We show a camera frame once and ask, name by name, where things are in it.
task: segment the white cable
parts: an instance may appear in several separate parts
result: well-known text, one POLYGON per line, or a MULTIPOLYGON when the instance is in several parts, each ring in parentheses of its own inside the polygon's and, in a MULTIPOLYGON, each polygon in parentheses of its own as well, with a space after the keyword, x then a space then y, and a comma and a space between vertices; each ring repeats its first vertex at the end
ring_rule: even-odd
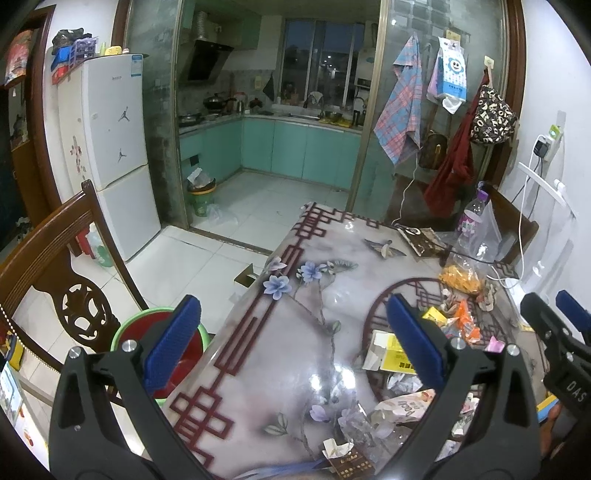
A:
MULTIPOLYGON (((538 135, 538 138, 535 139, 534 148, 535 148, 535 145, 537 144, 537 142, 539 142, 539 140, 543 140, 544 138, 545 137, 543 135, 538 135)), ((534 148, 531 149, 530 162, 527 164, 528 168, 531 168, 531 164, 534 161, 534 155, 535 155, 534 148)), ((521 208, 519 209, 519 227, 517 228, 517 237, 519 238, 519 253, 521 254, 521 275, 519 276, 519 281, 521 281, 523 279, 523 276, 525 275, 525 259, 523 256, 523 239, 521 238, 521 224, 523 221, 523 208, 525 206, 525 196, 527 194, 527 183, 529 182, 529 180, 530 180, 530 177, 526 175, 525 176, 525 183, 523 185, 523 194, 522 194, 522 198, 521 198, 521 208)), ((501 276, 499 275, 499 273, 496 271, 496 269, 494 267, 493 267, 493 270, 495 270, 497 278, 493 278, 490 275, 487 275, 486 278, 488 278, 490 280, 499 281, 503 287, 509 288, 506 286, 505 283, 503 283, 503 281, 511 280, 511 279, 509 277, 501 278, 501 276)))
POLYGON ((410 188, 410 186, 415 181, 415 175, 417 174, 417 170, 418 170, 418 155, 419 155, 419 153, 417 153, 417 164, 414 166, 413 179, 410 181, 410 183, 407 185, 407 187, 402 191, 402 202, 400 202, 400 211, 398 212, 398 218, 396 220, 393 220, 392 223, 390 223, 390 225, 392 225, 392 226, 395 223, 397 223, 399 220, 402 220, 402 207, 404 207, 404 200, 406 198, 406 191, 410 188))

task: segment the hanging bag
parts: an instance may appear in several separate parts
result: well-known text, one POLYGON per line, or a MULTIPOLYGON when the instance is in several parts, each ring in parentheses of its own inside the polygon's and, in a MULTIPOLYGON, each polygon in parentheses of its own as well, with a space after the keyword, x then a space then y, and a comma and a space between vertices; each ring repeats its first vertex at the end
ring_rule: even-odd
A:
POLYGON ((470 140, 474 143, 494 145, 512 137, 517 114, 490 85, 480 90, 476 116, 472 122, 470 140))

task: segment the teal cabinet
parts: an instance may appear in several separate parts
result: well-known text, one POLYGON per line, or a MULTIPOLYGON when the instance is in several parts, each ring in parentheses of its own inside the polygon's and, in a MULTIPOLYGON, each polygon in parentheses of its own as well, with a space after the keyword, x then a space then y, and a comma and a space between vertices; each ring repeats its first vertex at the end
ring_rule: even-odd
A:
POLYGON ((349 132, 343 133, 340 144, 342 153, 336 166, 335 182, 332 185, 344 190, 351 188, 360 143, 361 135, 349 132))
POLYGON ((199 166, 219 184, 240 168, 242 124, 228 124, 210 127, 204 131, 203 154, 199 166))
POLYGON ((306 155, 307 125, 275 123, 271 171, 300 179, 306 155))
POLYGON ((245 118, 242 132, 242 166, 271 171, 275 121, 245 118))
POLYGON ((310 127, 306 135, 306 155, 302 178, 334 185, 342 156, 342 130, 310 127))

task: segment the paper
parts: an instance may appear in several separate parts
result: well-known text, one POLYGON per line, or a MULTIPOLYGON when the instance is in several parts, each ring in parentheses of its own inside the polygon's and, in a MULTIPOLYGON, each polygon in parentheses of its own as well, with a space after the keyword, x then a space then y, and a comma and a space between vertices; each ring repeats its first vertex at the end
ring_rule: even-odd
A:
POLYGON ((337 445, 335 439, 328 439, 324 441, 324 448, 322 453, 326 458, 339 458, 344 457, 353 448, 352 442, 344 443, 343 445, 337 445))

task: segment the flower sticker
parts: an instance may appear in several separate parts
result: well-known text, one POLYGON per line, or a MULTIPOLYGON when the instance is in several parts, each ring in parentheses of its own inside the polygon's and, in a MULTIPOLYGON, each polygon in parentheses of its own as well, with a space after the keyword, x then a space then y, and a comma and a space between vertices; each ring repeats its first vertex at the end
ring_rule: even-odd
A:
POLYGON ((265 272, 275 272, 277 270, 283 270, 287 264, 281 262, 281 257, 273 257, 270 260, 267 260, 267 264, 265 265, 265 272))
POLYGON ((330 418, 326 414, 324 407, 322 407, 321 405, 312 405, 312 409, 310 410, 310 417, 312 417, 312 420, 314 421, 330 421, 330 418))
POLYGON ((314 262, 306 262, 297 270, 295 275, 297 278, 301 278, 304 283, 310 283, 314 280, 320 280, 322 278, 322 272, 327 271, 328 265, 322 263, 318 266, 314 262))
POLYGON ((284 293, 291 292, 290 279, 288 277, 277 277, 271 275, 269 280, 262 283, 265 287, 264 293, 273 295, 273 300, 279 300, 284 293))

